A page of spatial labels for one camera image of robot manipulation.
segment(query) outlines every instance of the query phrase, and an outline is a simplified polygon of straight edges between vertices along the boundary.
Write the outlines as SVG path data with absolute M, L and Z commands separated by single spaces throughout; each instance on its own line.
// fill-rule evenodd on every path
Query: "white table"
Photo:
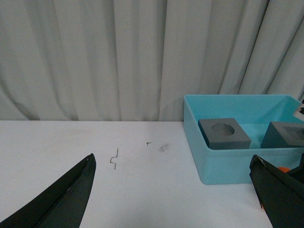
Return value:
M 82 228 L 272 227 L 252 184 L 200 182 L 182 122 L 0 121 L 0 151 L 0 221 L 93 153 Z

